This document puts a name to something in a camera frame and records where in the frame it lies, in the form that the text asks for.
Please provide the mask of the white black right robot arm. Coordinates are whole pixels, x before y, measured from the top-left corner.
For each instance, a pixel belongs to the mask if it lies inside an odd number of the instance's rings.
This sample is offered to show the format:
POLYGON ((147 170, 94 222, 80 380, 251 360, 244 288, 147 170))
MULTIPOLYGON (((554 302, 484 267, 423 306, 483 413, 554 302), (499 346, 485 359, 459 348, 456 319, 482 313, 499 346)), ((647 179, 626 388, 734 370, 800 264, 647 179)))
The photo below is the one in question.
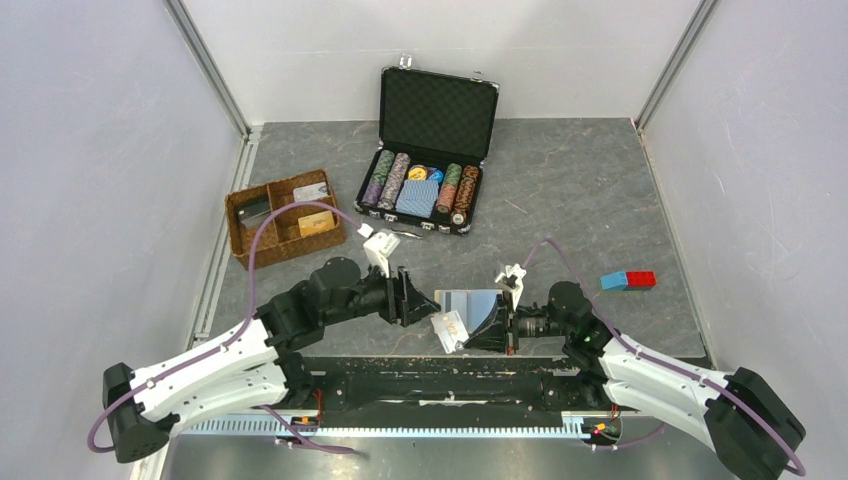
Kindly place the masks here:
POLYGON ((648 414, 710 448, 740 479, 801 474, 796 450, 806 430, 756 372, 704 369, 666 356, 609 328, 581 287, 555 283, 543 306, 519 305, 509 291, 442 295, 468 337, 463 347, 514 353, 522 338, 560 337, 577 368, 578 398, 648 414))

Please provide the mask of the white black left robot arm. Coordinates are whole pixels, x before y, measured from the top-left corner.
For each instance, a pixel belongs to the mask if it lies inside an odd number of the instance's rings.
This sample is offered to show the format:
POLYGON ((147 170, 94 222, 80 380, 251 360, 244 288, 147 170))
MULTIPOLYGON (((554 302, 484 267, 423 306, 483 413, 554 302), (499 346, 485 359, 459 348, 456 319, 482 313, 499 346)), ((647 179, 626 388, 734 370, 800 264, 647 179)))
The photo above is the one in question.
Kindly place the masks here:
POLYGON ((198 347, 148 367, 107 368, 108 449, 118 462, 132 463, 221 414, 302 407, 315 386, 299 351, 321 341, 326 327, 372 314, 407 327, 439 309, 404 268, 389 275, 375 266, 361 272, 351 259, 332 258, 258 307, 246 323, 198 347))

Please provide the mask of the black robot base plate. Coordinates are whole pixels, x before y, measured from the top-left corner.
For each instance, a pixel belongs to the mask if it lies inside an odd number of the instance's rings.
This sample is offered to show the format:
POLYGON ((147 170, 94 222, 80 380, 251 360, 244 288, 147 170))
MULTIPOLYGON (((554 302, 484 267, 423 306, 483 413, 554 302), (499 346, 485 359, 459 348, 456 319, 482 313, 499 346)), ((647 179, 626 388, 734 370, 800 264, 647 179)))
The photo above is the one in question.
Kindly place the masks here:
POLYGON ((307 357, 303 370, 274 405, 324 427, 553 427, 621 411, 564 357, 307 357))

